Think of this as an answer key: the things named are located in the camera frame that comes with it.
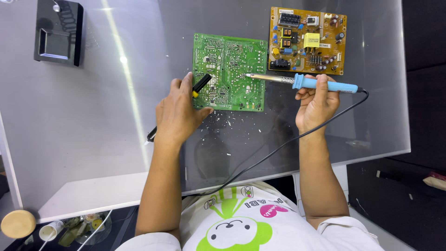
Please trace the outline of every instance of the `person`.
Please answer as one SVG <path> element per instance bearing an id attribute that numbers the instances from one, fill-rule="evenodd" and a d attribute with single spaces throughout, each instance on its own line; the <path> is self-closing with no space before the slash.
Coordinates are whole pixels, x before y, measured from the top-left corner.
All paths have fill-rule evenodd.
<path id="1" fill-rule="evenodd" d="M 377 237 L 349 217 L 347 201 L 331 168 L 325 127 L 299 139 L 297 206 L 265 182 L 228 187 L 182 200 L 179 152 L 213 109 L 192 106 L 192 78 L 174 79 L 156 107 L 158 132 L 141 197 L 136 236 L 117 250 L 382 250 Z M 327 75 L 316 89 L 296 93 L 299 133 L 330 119 L 339 93 L 328 92 Z"/>

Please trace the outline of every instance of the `white cable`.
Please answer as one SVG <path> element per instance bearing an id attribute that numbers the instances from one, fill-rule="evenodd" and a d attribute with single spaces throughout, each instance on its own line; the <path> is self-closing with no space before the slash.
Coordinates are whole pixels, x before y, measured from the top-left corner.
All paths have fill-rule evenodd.
<path id="1" fill-rule="evenodd" d="M 113 209 L 112 210 L 110 210 L 110 212 L 108 212 L 108 215 L 107 215 L 107 217 L 105 217 L 105 219 L 104 219 L 104 221 L 101 223 L 101 225 L 99 225 L 99 227 L 98 228 L 96 228 L 96 230 L 90 235 L 90 237 L 88 237 L 87 238 L 87 240 L 86 241 L 84 241 L 84 243 L 81 245 L 81 247 L 78 249 L 78 251 L 79 250 L 81 250 L 82 248 L 83 248 L 83 246 L 93 237 L 93 235 L 95 235 L 96 234 L 96 232 L 99 230 L 99 229 L 101 229 L 101 227 L 104 225 L 104 223 L 107 221 L 107 219 L 108 219 L 108 217 L 110 217 L 110 215 L 111 215 L 111 213 L 113 212 Z"/>
<path id="2" fill-rule="evenodd" d="M 55 232 L 55 230 L 53 229 L 53 231 L 51 232 L 51 234 L 48 236 L 48 238 L 46 239 L 45 243 L 42 245 L 42 247 L 39 249 L 39 251 L 42 251 L 43 247 L 46 245 L 46 243 L 48 242 L 49 239 L 51 239 L 51 237 L 53 236 L 53 233 Z"/>

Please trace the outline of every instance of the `pink heart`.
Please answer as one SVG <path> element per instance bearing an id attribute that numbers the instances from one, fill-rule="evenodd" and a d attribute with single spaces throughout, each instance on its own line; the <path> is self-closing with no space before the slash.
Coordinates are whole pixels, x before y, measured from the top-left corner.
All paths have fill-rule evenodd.
<path id="1" fill-rule="evenodd" d="M 277 215 L 277 212 L 288 212 L 288 209 L 285 209 L 278 205 L 263 205 L 260 207 L 260 214 L 266 218 L 272 218 Z"/>

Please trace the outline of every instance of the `hand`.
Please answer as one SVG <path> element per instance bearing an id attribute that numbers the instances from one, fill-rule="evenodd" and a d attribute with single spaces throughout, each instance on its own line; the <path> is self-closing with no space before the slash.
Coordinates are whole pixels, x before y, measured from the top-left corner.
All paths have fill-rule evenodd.
<path id="1" fill-rule="evenodd" d="M 157 136 L 155 144 L 162 142 L 180 147 L 194 133 L 214 109 L 205 107 L 195 110 L 192 106 L 192 72 L 181 81 L 170 83 L 169 95 L 157 105 Z"/>
<path id="2" fill-rule="evenodd" d="M 335 82 L 331 77 L 325 74 L 305 77 L 317 79 L 317 82 L 316 89 L 301 88 L 296 93 L 296 100 L 301 100 L 301 107 L 296 116 L 296 125 L 300 134 L 329 120 L 339 107 L 339 92 L 328 91 L 327 81 Z M 325 128 L 326 126 L 316 132 L 324 134 Z"/>

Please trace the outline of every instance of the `power supply board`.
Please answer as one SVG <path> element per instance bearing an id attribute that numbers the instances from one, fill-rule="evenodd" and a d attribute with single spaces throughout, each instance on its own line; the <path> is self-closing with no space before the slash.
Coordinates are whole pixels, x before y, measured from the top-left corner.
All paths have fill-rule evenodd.
<path id="1" fill-rule="evenodd" d="M 265 74 L 267 54 L 268 42 L 264 40 L 195 33 L 193 84 L 206 73 L 212 79 L 193 98 L 194 108 L 262 112 L 265 81 L 245 74 Z"/>
<path id="2" fill-rule="evenodd" d="M 268 69 L 344 74 L 347 16 L 271 7 Z"/>

